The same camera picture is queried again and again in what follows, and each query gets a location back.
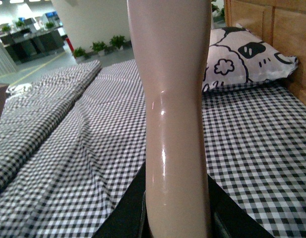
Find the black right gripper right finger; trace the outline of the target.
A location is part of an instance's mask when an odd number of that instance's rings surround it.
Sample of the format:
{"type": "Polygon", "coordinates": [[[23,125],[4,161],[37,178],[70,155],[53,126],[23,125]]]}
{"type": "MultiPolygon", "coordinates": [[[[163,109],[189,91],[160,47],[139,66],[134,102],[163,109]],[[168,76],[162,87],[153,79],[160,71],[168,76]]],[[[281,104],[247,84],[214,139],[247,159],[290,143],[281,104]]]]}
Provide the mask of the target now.
{"type": "Polygon", "coordinates": [[[214,238],[273,237],[240,208],[211,177],[208,177],[208,187],[214,238]]]}

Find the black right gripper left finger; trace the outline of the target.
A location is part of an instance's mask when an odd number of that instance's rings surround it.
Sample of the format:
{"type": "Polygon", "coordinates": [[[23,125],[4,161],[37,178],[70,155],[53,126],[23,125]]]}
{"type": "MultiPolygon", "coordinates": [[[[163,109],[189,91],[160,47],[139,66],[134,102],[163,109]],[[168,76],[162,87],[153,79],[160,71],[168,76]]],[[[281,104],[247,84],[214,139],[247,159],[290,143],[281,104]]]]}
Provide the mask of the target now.
{"type": "Polygon", "coordinates": [[[112,214],[93,235],[95,238],[145,238],[146,164],[144,163],[112,214]]]}

